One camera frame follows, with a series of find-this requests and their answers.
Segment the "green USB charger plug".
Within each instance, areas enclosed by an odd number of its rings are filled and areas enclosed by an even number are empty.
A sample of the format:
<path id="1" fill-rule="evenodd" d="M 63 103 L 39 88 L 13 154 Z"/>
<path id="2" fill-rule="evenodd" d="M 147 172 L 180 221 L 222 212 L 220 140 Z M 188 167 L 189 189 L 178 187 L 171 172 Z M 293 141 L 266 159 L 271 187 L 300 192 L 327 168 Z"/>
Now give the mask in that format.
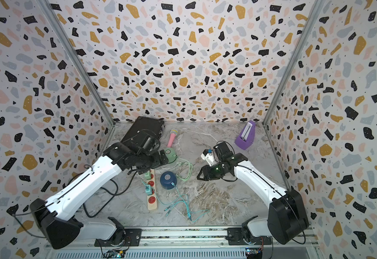
<path id="1" fill-rule="evenodd" d="M 152 179 L 151 173 L 150 172 L 144 173 L 144 178 L 145 178 L 145 180 L 151 180 Z"/>

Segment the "teal USB charger plug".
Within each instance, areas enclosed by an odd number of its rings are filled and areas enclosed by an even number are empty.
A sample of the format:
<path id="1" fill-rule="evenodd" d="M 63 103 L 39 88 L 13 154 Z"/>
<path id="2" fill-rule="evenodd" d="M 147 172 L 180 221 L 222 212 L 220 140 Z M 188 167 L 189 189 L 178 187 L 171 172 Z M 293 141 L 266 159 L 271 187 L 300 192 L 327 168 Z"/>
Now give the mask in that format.
<path id="1" fill-rule="evenodd" d="M 147 196 L 152 195 L 154 193 L 152 186 L 150 185 L 145 186 L 145 193 Z"/>

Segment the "beige red power strip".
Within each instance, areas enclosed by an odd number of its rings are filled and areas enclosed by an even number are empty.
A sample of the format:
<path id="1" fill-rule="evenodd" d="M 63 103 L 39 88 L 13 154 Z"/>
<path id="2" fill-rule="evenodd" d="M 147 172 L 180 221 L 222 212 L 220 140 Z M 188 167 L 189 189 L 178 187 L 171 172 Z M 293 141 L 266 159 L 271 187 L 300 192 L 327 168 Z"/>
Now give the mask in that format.
<path id="1" fill-rule="evenodd" d="M 156 180 L 155 180 L 155 170 L 151 169 L 149 172 L 144 174 L 144 186 L 145 193 L 147 195 L 147 208 L 149 211 L 154 211 L 158 209 L 158 198 L 156 197 Z"/>

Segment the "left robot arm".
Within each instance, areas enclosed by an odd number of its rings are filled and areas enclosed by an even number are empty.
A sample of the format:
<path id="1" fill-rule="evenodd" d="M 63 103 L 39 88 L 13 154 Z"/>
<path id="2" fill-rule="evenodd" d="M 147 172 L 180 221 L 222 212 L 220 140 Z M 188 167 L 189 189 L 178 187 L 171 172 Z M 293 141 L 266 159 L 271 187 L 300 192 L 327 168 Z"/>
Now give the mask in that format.
<path id="1" fill-rule="evenodd" d="M 97 161 L 62 191 L 47 200 L 36 199 L 31 211 L 38 228 L 52 248 L 61 249 L 78 240 L 98 240 L 110 246 L 125 242 L 125 229 L 113 217 L 106 220 L 77 220 L 75 213 L 105 183 L 121 172 L 145 173 L 166 165 L 160 141 L 147 132 L 109 146 Z"/>

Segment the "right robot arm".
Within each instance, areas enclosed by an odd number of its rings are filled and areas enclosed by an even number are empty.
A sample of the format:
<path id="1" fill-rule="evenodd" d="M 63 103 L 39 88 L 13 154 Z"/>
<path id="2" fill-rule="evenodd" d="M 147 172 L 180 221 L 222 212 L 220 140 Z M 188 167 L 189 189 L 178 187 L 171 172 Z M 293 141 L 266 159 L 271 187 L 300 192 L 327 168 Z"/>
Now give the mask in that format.
<path id="1" fill-rule="evenodd" d="M 268 208 L 265 218 L 255 216 L 242 224 L 240 235 L 230 238 L 232 242 L 254 245 L 263 237 L 272 237 L 285 245 L 309 227 L 308 216 L 302 196 L 296 190 L 287 190 L 264 176 L 242 153 L 234 153 L 223 141 L 201 154 L 207 162 L 197 175 L 200 181 L 222 180 L 226 174 L 243 181 Z"/>

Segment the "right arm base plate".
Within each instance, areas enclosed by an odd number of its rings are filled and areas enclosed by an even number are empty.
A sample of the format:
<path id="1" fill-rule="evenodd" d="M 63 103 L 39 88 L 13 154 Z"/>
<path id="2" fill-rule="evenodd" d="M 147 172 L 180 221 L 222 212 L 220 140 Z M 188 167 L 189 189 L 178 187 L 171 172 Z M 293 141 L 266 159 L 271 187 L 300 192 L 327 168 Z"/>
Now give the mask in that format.
<path id="1" fill-rule="evenodd" d="M 272 245 L 272 239 L 269 236 L 255 237 L 243 227 L 228 228 L 225 238 L 230 246 Z"/>

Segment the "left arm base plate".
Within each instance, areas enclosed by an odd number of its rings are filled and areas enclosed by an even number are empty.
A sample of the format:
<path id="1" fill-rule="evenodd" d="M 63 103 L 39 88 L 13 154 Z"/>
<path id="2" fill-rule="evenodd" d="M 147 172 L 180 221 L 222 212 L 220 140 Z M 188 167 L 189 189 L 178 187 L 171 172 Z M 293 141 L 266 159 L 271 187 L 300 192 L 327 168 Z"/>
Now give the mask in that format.
<path id="1" fill-rule="evenodd" d="M 141 237 L 142 229 L 127 228 L 122 231 L 116 231 L 108 240 L 97 239 L 94 246 L 109 249 L 138 247 Z"/>

